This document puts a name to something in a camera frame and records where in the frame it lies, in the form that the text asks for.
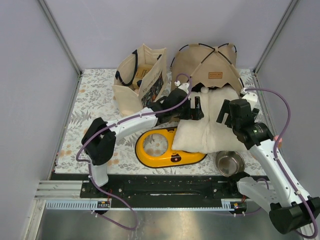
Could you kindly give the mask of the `white fluffy cushion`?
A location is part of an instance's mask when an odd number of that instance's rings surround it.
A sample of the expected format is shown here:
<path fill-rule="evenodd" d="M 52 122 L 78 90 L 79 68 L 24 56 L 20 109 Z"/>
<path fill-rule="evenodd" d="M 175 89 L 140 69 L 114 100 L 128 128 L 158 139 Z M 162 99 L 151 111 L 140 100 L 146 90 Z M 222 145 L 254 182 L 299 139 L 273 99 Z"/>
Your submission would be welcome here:
<path fill-rule="evenodd" d="M 172 149 L 190 153 L 211 154 L 220 151 L 246 151 L 231 128 L 217 123 L 217 117 L 224 100 L 239 98 L 229 85 L 209 90 L 208 94 L 192 92 L 191 97 L 199 96 L 204 117 L 200 120 L 180 120 L 177 126 Z"/>

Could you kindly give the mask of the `beige pet tent fabric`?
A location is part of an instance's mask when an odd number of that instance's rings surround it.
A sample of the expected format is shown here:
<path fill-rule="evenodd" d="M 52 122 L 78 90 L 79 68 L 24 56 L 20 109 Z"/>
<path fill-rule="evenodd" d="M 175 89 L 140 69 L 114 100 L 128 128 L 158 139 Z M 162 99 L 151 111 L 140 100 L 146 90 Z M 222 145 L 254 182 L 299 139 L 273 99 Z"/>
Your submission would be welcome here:
<path fill-rule="evenodd" d="M 192 87 L 222 88 L 230 85 L 240 95 L 244 83 L 236 69 L 237 48 L 233 43 L 210 46 L 204 43 L 187 44 L 181 47 L 170 64 L 171 89 L 175 81 L 185 83 L 192 80 Z"/>

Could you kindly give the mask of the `stainless steel pet bowl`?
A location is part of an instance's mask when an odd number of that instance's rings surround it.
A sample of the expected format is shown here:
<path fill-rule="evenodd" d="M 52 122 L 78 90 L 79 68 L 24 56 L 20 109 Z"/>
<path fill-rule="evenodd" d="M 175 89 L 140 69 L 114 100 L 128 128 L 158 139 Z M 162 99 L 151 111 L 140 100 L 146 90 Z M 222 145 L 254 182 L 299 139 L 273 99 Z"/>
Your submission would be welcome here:
<path fill-rule="evenodd" d="M 220 151 L 215 157 L 215 166 L 225 177 L 230 177 L 245 170 L 245 161 L 236 151 Z"/>

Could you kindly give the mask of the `black tent pole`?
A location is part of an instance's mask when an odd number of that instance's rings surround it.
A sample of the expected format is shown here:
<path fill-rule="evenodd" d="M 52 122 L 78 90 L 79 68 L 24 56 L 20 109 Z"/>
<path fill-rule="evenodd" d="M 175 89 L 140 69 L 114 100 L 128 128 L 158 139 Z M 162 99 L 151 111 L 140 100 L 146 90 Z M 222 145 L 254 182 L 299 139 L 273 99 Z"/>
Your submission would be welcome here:
<path fill-rule="evenodd" d="M 221 79 L 223 72 L 229 70 L 229 65 L 214 46 L 204 43 L 187 44 L 176 53 L 170 69 L 172 74 L 188 74 L 191 77 L 204 75 L 209 79 Z"/>
<path fill-rule="evenodd" d="M 238 94 L 240 94 L 240 91 L 244 88 L 244 83 L 238 70 L 236 69 L 238 54 L 237 47 L 233 43 L 224 43 L 220 46 L 215 46 L 214 49 L 217 55 L 220 55 L 225 61 L 228 62 L 228 67 L 236 78 L 236 80 L 232 80 L 232 83 L 229 84 Z"/>

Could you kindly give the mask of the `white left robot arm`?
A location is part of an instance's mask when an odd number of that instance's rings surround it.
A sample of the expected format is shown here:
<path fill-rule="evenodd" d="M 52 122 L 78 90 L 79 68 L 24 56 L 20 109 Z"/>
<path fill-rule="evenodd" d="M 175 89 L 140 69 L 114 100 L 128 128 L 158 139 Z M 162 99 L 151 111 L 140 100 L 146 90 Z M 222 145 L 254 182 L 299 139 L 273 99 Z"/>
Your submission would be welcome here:
<path fill-rule="evenodd" d="M 76 155 L 78 162 L 88 163 L 91 192 L 98 198 L 109 191 L 107 162 L 114 154 L 116 141 L 138 131 L 180 120 L 200 120 L 204 117 L 199 96 L 190 97 L 185 90 L 176 88 L 168 96 L 150 103 L 139 112 L 118 120 L 93 120 L 81 140 L 82 147 Z"/>

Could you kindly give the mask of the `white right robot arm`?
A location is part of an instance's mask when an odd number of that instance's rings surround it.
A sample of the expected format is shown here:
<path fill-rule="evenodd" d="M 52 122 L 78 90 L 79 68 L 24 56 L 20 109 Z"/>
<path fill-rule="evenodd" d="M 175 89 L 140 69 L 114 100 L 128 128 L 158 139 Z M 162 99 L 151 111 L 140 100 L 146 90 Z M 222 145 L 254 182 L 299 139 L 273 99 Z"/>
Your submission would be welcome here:
<path fill-rule="evenodd" d="M 259 110 L 245 98 L 224 100 L 217 123 L 232 129 L 236 138 L 260 163 L 273 190 L 257 183 L 247 173 L 237 173 L 228 184 L 233 198 L 244 195 L 269 215 L 271 223 L 281 234 L 287 234 L 309 224 L 316 224 L 320 213 L 319 197 L 312 197 L 292 174 L 280 154 L 269 128 L 256 122 Z"/>

